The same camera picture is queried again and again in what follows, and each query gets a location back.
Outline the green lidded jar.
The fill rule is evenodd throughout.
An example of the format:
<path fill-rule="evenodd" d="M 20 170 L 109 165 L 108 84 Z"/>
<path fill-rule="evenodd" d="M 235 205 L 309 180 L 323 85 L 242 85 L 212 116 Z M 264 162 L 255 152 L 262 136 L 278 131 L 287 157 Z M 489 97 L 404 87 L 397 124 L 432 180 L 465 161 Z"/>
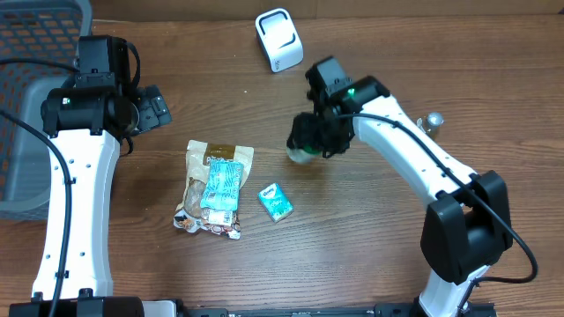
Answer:
<path fill-rule="evenodd" d="M 298 146 L 288 146 L 286 148 L 286 153 L 294 163 L 297 164 L 308 164 L 315 158 L 322 154 L 322 150 L 316 147 L 305 145 L 303 147 Z"/>

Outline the teal tissue pack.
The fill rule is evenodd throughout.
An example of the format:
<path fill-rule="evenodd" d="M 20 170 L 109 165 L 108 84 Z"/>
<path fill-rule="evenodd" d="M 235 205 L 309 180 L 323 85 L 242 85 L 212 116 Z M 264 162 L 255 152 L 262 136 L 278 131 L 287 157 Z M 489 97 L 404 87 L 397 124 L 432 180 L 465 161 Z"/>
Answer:
<path fill-rule="evenodd" d="M 278 183 L 261 190 L 257 197 L 274 223 L 278 223 L 293 212 L 293 205 Z"/>

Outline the yellow dish soap bottle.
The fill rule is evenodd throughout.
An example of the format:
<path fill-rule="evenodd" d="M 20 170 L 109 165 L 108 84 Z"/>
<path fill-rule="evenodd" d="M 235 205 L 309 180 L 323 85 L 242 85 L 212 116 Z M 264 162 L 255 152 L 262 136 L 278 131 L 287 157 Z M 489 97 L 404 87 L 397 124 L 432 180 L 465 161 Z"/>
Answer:
<path fill-rule="evenodd" d="M 416 125 L 431 139 L 435 140 L 440 132 L 440 127 L 444 123 L 441 113 L 431 112 L 426 116 L 420 117 Z"/>

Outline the teal wafer packet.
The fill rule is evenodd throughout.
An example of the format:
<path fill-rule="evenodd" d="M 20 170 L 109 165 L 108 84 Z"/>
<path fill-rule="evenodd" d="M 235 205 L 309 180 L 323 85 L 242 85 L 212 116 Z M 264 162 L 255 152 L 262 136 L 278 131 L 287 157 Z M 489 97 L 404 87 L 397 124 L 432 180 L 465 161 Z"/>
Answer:
<path fill-rule="evenodd" d="M 236 211 L 239 205 L 243 167 L 242 163 L 235 161 L 212 160 L 200 207 Z"/>

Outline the brown snack bag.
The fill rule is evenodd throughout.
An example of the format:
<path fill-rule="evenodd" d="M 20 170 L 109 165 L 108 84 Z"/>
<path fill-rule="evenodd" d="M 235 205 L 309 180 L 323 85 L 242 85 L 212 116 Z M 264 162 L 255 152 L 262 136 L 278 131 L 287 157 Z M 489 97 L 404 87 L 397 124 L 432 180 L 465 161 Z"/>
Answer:
<path fill-rule="evenodd" d="M 252 147 L 228 144 L 210 144 L 190 140 L 186 152 L 186 186 L 182 202 L 176 207 L 173 225 L 190 234 L 200 231 L 237 240 L 241 227 L 236 211 L 201 208 L 201 199 L 209 178 L 212 160 L 227 160 L 242 163 L 241 188 L 249 177 L 255 150 Z"/>

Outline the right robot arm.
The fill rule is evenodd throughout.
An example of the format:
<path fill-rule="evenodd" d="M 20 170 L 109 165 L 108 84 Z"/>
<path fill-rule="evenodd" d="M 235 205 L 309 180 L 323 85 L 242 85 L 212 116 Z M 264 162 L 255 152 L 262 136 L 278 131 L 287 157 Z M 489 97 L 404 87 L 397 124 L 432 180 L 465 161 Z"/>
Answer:
<path fill-rule="evenodd" d="M 286 141 L 296 163 L 345 152 L 357 137 L 408 182 L 426 209 L 420 246 L 431 273 L 413 304 L 381 304 L 375 315 L 494 316 L 494 306 L 466 298 L 513 240 L 507 186 L 494 171 L 478 174 L 419 128 L 376 78 L 353 81 L 332 56 L 305 74 L 310 113 L 298 114 Z"/>

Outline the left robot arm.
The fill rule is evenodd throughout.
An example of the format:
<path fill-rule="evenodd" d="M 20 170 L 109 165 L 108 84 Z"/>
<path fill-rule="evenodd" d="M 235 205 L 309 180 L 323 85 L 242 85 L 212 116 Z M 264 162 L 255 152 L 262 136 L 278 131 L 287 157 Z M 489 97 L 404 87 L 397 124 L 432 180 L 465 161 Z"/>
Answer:
<path fill-rule="evenodd" d="M 139 87 L 135 46 L 78 40 L 78 70 L 41 104 L 43 128 L 16 124 L 49 150 L 48 226 L 32 296 L 11 316 L 183 316 L 179 299 L 116 296 L 108 257 L 110 194 L 122 143 L 172 121 L 160 90 Z"/>

